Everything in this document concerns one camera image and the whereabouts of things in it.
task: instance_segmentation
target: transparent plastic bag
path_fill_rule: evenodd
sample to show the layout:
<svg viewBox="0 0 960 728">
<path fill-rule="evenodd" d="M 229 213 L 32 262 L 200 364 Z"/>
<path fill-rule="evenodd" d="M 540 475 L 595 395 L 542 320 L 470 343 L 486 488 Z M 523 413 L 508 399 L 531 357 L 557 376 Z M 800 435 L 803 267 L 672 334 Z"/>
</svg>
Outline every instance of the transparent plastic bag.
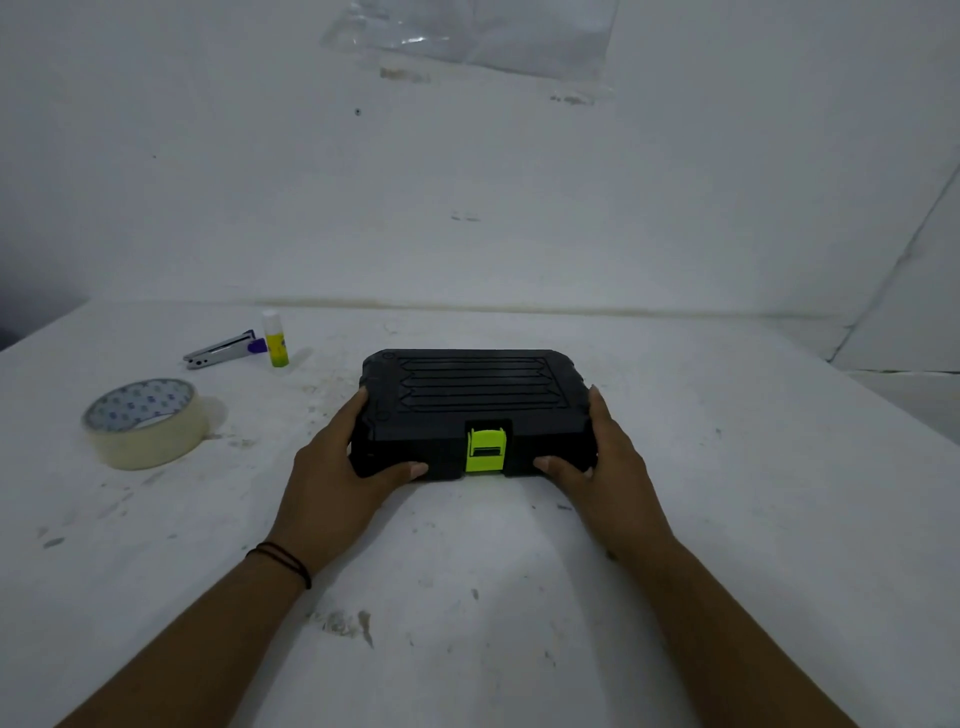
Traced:
<svg viewBox="0 0 960 728">
<path fill-rule="evenodd" d="M 352 0 L 324 34 L 379 49 L 560 81 L 596 81 L 618 0 Z"/>
</svg>

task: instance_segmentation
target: glue stick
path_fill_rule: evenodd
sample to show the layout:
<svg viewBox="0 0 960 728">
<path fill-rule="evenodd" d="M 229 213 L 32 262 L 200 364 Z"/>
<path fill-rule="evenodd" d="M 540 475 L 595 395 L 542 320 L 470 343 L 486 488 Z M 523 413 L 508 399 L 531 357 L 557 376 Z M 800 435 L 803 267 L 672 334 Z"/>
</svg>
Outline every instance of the glue stick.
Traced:
<svg viewBox="0 0 960 728">
<path fill-rule="evenodd" d="M 270 352 L 270 363 L 275 367 L 285 367 L 290 363 L 287 356 L 287 342 L 283 338 L 283 324 L 280 314 L 272 308 L 263 312 L 263 336 L 267 340 L 267 351 Z"/>
</svg>

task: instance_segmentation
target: forearm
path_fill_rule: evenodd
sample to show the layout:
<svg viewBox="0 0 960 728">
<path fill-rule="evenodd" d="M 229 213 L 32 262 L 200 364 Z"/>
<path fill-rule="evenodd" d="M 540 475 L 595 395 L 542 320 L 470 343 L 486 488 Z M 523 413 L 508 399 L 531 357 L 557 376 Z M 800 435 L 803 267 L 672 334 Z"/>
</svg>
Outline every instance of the forearm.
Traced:
<svg viewBox="0 0 960 728">
<path fill-rule="evenodd" d="M 855 728 L 685 547 L 628 561 L 706 728 Z"/>
<path fill-rule="evenodd" d="M 253 554 L 175 619 L 61 728 L 229 723 L 303 581 Z"/>
</svg>

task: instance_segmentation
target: finger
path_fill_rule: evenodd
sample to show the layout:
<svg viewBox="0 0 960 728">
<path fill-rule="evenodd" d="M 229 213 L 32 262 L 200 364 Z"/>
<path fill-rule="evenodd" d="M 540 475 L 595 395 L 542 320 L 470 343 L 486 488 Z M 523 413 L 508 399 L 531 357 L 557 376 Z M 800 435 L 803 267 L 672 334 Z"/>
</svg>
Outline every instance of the finger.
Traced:
<svg viewBox="0 0 960 728">
<path fill-rule="evenodd" d="M 324 440 L 337 449 L 347 449 L 350 435 L 353 434 L 353 426 L 363 405 L 367 403 L 367 396 L 367 387 L 360 387 L 356 394 L 337 411 L 337 414 L 330 418 L 326 427 L 317 433 L 317 437 L 323 435 Z"/>
<path fill-rule="evenodd" d="M 603 395 L 600 394 L 600 390 L 597 389 L 596 384 L 590 387 L 588 396 L 590 400 L 590 418 L 595 422 L 602 420 L 609 420 L 612 422 L 613 417 L 610 416 L 610 409 L 607 406 L 607 401 L 603 399 Z"/>
<path fill-rule="evenodd" d="M 617 445 L 629 445 L 630 439 L 611 417 L 607 401 L 603 399 L 596 385 L 590 387 L 589 400 L 590 421 L 593 423 L 593 437 L 597 441 L 597 452 L 602 454 Z"/>
<path fill-rule="evenodd" d="M 386 498 L 401 485 L 406 485 L 427 472 L 426 463 L 398 463 L 397 465 L 371 475 L 364 482 L 370 485 L 381 497 Z"/>
<path fill-rule="evenodd" d="M 534 460 L 534 467 L 549 475 L 550 479 L 570 499 L 574 499 L 580 489 L 587 485 L 587 477 L 562 457 L 555 455 L 538 457 Z"/>
</svg>

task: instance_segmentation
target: stain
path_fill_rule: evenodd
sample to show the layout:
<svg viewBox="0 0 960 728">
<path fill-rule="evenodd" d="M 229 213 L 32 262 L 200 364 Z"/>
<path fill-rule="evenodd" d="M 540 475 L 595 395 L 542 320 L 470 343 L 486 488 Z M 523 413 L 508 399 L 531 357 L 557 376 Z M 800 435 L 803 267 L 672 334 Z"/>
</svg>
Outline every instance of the stain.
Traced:
<svg viewBox="0 0 960 728">
<path fill-rule="evenodd" d="M 357 621 L 360 622 L 360 629 L 363 630 L 363 640 L 373 649 L 373 637 L 370 635 L 370 612 L 361 609 L 357 612 Z"/>
<path fill-rule="evenodd" d="M 311 612 L 306 621 L 320 625 L 320 629 L 328 635 L 349 637 L 352 640 L 363 636 L 364 642 L 373 647 L 373 637 L 370 634 L 370 612 L 363 610 L 354 617 L 348 617 L 344 610 L 335 609 L 328 614 Z"/>
<path fill-rule="evenodd" d="M 407 71 L 403 68 L 380 68 L 380 78 L 387 81 L 405 81 L 408 84 L 430 83 L 430 74 Z"/>
<path fill-rule="evenodd" d="M 101 521 L 102 519 L 106 518 L 107 516 L 109 516 L 111 513 L 113 513 L 113 511 L 115 511 L 115 510 L 116 510 L 117 508 L 119 508 L 119 507 L 120 507 L 120 501 L 119 501 L 119 500 L 118 500 L 117 502 L 115 502 L 115 503 L 111 503 L 109 506 L 107 506 L 107 507 L 104 508 L 100 513 L 97 514 L 97 521 Z"/>
<path fill-rule="evenodd" d="M 148 477 L 146 480 L 143 481 L 143 485 L 153 485 L 163 477 L 164 473 L 166 473 L 165 470 L 156 471 L 156 473 L 154 473 L 153 475 L 151 475 L 150 477 Z"/>
<path fill-rule="evenodd" d="M 550 101 L 562 101 L 565 104 L 568 104 L 572 107 L 591 107 L 593 106 L 593 99 L 587 98 L 586 96 L 558 96 L 554 94 L 550 97 Z"/>
</svg>

